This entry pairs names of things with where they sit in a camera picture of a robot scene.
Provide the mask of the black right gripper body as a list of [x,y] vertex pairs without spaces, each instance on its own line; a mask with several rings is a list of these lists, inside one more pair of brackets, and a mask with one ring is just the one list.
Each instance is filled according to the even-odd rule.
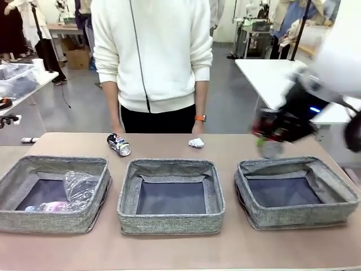
[[285,103],[278,109],[278,131],[284,142],[295,142],[315,134],[317,126],[312,122],[329,102],[308,92],[297,80],[285,95]]

